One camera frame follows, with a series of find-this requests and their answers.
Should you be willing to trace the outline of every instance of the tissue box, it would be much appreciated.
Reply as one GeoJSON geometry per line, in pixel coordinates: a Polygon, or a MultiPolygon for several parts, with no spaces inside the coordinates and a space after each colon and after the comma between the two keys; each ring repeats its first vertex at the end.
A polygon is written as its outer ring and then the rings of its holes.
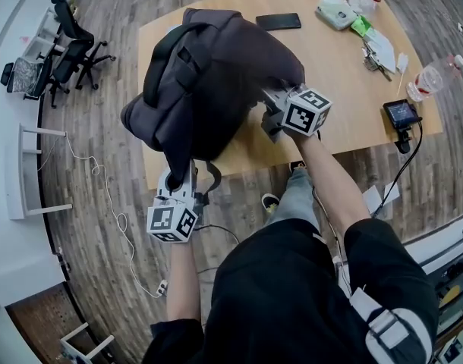
{"type": "Polygon", "coordinates": [[[316,13],[337,30],[349,27],[357,18],[346,0],[320,0],[316,13]]]}

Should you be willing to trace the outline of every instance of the person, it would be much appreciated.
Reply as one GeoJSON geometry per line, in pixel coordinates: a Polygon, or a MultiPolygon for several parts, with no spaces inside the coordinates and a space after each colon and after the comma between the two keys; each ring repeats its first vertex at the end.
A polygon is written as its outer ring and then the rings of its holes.
{"type": "Polygon", "coordinates": [[[433,285],[393,229],[370,217],[357,185],[317,137],[292,137],[305,167],[292,169],[278,205],[264,199],[267,208],[277,205],[264,228],[219,266],[204,332],[191,242],[171,245],[167,321],[151,325],[143,363],[428,362],[438,322],[433,285]],[[358,291],[381,305],[365,319],[337,283],[313,212],[313,187],[344,236],[354,297],[358,291]],[[383,312],[412,340],[381,342],[393,325],[373,329],[383,312]],[[415,329],[404,313],[413,314],[415,329]],[[425,352],[409,351],[421,343],[425,352]],[[388,357],[375,354],[380,346],[393,347],[388,357]]]}

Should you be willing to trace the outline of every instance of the shoe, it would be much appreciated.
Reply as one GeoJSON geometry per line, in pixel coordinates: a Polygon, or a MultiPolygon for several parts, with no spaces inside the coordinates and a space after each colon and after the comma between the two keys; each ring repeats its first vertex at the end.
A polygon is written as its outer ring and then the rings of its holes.
{"type": "Polygon", "coordinates": [[[289,170],[291,170],[291,172],[294,172],[296,168],[307,168],[307,167],[303,161],[289,163],[289,170]]]}
{"type": "Polygon", "coordinates": [[[267,193],[262,196],[262,205],[267,213],[272,214],[279,206],[280,199],[273,194],[267,193]]]}

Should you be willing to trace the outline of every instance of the jeans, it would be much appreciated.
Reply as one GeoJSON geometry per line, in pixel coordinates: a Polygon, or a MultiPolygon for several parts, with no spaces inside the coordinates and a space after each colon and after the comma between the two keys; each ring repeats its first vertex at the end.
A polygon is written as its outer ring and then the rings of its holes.
{"type": "Polygon", "coordinates": [[[296,168],[292,172],[279,206],[269,217],[266,225],[290,218],[309,221],[317,230],[320,229],[313,210],[313,181],[305,168],[296,168]]]}

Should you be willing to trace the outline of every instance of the black chair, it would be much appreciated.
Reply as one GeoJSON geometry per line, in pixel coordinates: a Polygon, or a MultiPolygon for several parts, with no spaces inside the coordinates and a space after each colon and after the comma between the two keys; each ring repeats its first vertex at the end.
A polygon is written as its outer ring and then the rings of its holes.
{"type": "Polygon", "coordinates": [[[19,57],[15,63],[6,64],[1,77],[1,84],[7,87],[7,93],[23,93],[24,99],[37,100],[46,91],[46,87],[52,84],[51,106],[55,107],[55,95],[58,89],[69,93],[61,84],[52,77],[52,57],[61,53],[53,46],[43,62],[33,62],[19,57]]]}
{"type": "Polygon", "coordinates": [[[51,3],[55,5],[55,12],[65,35],[69,38],[75,39],[70,42],[60,57],[58,65],[53,71],[53,77],[59,83],[67,83],[71,75],[74,72],[79,71],[78,65],[81,65],[82,71],[78,77],[75,88],[81,89],[81,81],[83,77],[87,75],[90,79],[92,88],[98,89],[98,84],[93,82],[92,67],[106,59],[114,61],[116,59],[115,56],[105,55],[103,57],[95,58],[99,47],[107,46],[106,41],[99,42],[91,54],[87,55],[87,52],[95,44],[93,34],[78,25],[66,0],[51,0],[51,3]]]}

